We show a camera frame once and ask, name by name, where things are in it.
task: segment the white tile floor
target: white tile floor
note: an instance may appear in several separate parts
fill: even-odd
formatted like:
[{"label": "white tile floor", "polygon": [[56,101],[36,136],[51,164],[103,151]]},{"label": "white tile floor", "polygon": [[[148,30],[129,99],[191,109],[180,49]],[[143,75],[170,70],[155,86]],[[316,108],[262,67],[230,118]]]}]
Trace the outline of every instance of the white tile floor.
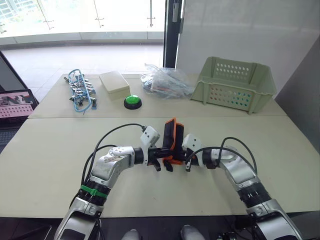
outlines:
[{"label": "white tile floor", "polygon": [[13,68],[41,101],[62,74],[109,71],[146,72],[145,63],[162,67],[163,45],[59,46],[3,50]]}]

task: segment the green cable tie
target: green cable tie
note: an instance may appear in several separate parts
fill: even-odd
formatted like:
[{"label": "green cable tie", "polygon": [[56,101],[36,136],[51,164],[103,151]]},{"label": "green cable tie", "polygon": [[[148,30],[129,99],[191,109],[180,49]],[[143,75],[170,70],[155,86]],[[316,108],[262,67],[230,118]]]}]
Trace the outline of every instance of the green cable tie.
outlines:
[{"label": "green cable tie", "polygon": [[85,186],[85,185],[81,185],[80,189],[90,193],[92,196],[98,196],[98,197],[102,197],[102,198],[105,198],[105,199],[108,197],[107,194],[99,192],[97,189],[93,189],[93,188],[90,188],[90,187]]}]

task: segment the tabletop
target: tabletop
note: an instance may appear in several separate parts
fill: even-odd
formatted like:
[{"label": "tabletop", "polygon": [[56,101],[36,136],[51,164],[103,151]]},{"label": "tabletop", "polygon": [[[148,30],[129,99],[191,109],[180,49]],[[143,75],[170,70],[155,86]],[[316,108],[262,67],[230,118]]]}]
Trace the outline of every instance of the tabletop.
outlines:
[{"label": "tabletop", "polygon": [[[142,106],[136,110],[124,107],[124,99],[111,100],[107,90],[101,83],[99,75],[88,74],[88,78],[96,90],[97,109],[89,108],[84,114],[76,112],[69,100],[71,90],[62,75],[48,92],[41,104],[33,111],[30,118],[152,118],[152,117],[236,117],[248,116],[243,110],[206,104],[189,99],[162,99],[154,94],[146,93],[142,88],[139,74],[124,74],[130,86],[131,94],[138,95]],[[191,85],[196,85],[197,75],[189,75]],[[253,116],[285,116],[286,113],[271,99],[259,113]]]},{"label": "tabletop", "polygon": [[[121,124],[151,125],[163,135],[168,117],[29,118],[0,154],[0,216],[62,218],[80,187],[84,163],[97,141]],[[204,146],[225,137],[247,144],[258,176],[286,212],[320,209],[319,154],[287,116],[178,117],[184,135]],[[139,127],[113,132],[103,144],[139,147]],[[236,142],[246,158],[246,150]],[[162,137],[157,146],[162,145]],[[107,153],[98,152],[97,158]],[[119,176],[103,217],[209,216],[246,214],[223,170],[193,166],[135,165]]]}]

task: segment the person's foot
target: person's foot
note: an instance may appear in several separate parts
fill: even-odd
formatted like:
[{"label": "person's foot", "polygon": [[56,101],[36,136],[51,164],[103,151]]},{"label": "person's foot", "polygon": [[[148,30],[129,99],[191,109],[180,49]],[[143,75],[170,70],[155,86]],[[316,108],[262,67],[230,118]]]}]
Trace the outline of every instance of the person's foot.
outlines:
[{"label": "person's foot", "polygon": [[140,234],[137,230],[131,229],[121,238],[121,240],[140,240]]},{"label": "person's foot", "polygon": [[184,225],[180,231],[182,240],[205,240],[204,236],[193,226]]}]

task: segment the green button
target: green button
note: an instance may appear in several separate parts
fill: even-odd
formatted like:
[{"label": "green button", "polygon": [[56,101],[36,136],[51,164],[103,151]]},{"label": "green button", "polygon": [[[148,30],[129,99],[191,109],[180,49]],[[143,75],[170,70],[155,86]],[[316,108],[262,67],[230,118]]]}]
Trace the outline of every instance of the green button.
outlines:
[{"label": "green button", "polygon": [[125,98],[125,101],[128,104],[137,104],[140,101],[140,98],[137,95],[130,95]]}]

